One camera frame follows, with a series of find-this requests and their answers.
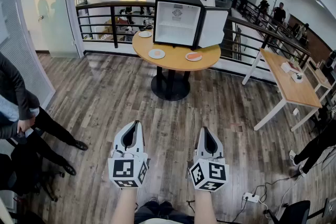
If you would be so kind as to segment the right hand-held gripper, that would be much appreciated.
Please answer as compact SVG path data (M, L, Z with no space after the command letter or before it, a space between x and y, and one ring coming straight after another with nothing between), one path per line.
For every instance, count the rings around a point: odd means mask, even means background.
M203 157L205 151L210 157ZM217 191L227 183L229 166L225 162L223 145L207 127L202 127L198 134L193 161L189 174L195 190Z

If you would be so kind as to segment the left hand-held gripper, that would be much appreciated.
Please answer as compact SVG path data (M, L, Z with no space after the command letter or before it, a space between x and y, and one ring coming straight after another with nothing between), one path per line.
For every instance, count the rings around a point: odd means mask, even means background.
M140 121L125 125L115 136L108 159L109 179L118 188L141 188L149 170L149 159L144 152L143 128ZM130 149L133 153L122 152Z

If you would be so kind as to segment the black mini fridge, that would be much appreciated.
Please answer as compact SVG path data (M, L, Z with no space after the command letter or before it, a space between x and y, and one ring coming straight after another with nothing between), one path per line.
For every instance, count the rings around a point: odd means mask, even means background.
M228 13L201 0L155 0L153 42L191 50L218 45Z

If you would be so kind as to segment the person's right forearm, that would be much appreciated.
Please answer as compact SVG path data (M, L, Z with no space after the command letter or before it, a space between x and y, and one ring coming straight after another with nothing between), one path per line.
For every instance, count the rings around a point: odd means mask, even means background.
M211 193L208 191L195 191L194 224L217 224Z

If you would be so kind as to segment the person's left forearm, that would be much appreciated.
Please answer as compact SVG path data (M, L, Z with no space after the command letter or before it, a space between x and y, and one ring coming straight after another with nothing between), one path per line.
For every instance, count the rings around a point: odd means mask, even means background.
M134 224L137 195L137 188L123 188L120 190L117 206L110 224Z

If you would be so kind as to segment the white power strip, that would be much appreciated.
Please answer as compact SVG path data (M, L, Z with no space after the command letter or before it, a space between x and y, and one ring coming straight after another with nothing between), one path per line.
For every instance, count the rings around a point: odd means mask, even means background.
M252 193L244 193L243 200L248 201L248 202L258 203L259 195L252 194Z

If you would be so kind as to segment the person's dark trousered legs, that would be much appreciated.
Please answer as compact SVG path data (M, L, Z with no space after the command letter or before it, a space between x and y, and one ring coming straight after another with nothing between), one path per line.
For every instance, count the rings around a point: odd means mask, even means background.
M152 218L162 218L177 221L183 224L194 224L194 217L174 209L173 205L165 200L159 203L156 199L151 199L141 206L134 214L134 224Z

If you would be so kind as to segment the person's beige shirt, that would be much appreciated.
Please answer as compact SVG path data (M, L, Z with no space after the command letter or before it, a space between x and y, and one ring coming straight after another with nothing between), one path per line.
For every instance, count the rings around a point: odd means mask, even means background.
M162 218L152 218L146 221L143 221L139 224L183 224L177 221L169 220L169 219L162 219Z

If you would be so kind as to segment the round wooden table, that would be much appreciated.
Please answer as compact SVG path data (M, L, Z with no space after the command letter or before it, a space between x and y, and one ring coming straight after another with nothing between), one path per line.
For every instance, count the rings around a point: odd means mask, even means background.
M156 76L151 81L151 89L163 100L177 101L185 98L190 91L190 73L212 67L221 56L219 45L213 45L194 51L202 54L200 61L188 61L185 55L192 52L189 48L159 45L153 42L153 36L142 38L138 33L139 31L132 39L133 49L143 60L157 67ZM163 50L165 57L150 58L148 53L152 49Z

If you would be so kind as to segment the black office chair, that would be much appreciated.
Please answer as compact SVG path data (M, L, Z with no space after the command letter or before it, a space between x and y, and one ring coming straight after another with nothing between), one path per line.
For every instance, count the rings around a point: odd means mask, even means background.
M42 188L51 201L57 202L51 185L56 175L64 178L65 173L43 171L41 156L25 144L16 144L11 138L6 141L14 149L10 155L0 153L0 190L10 190L23 196L39 194Z
M306 224L309 219L319 215L322 218L327 218L336 214L336 200L331 201L326 199L324 206L320 210L311 214L309 213L310 205L311 202L308 200L286 205L284 206L285 210L279 219L269 209L264 210L263 213L266 216L269 215L274 224Z

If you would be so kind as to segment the rectangular wooden desk white legs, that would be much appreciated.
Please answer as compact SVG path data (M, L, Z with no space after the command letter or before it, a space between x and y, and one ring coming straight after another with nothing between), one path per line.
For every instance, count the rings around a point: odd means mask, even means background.
M243 85L247 83L261 58L263 58L265 63L268 65L269 70L271 71L280 90L282 99L259 123L254 126L254 130L258 131L261 127L263 127L287 103L311 108L311 111L291 128L291 131L294 132L296 129L301 127L314 113L316 113L319 108L322 107L321 102L319 101L316 92L305 75L302 75L302 82L296 83L292 78L292 73L286 73L281 68L281 65L285 63L287 59L264 48L259 49L250 71L245 75L242 81Z

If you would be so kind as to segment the wood-topped black metal railing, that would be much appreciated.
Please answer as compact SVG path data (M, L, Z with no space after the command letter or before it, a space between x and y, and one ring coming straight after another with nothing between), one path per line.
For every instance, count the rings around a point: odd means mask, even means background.
M153 2L102 2L76 6L80 36L84 42L108 42L115 48L131 44L140 30L153 30ZM250 21L236 18L229 9L223 33L218 42L221 58L244 65L256 59L260 48L285 57L304 67L311 53L296 41L286 37L287 30L276 26L270 30Z

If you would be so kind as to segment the frosted glass door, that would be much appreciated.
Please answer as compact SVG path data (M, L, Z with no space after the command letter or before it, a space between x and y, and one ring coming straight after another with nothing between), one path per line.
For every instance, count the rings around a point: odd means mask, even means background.
M53 57L79 56L66 0L21 0L25 23L36 51Z

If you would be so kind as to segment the white-framed glass partition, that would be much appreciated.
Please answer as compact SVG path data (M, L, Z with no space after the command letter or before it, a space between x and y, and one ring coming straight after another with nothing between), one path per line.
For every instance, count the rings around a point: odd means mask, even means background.
M26 88L46 108L55 94L28 33L21 0L0 0L0 52L19 70Z

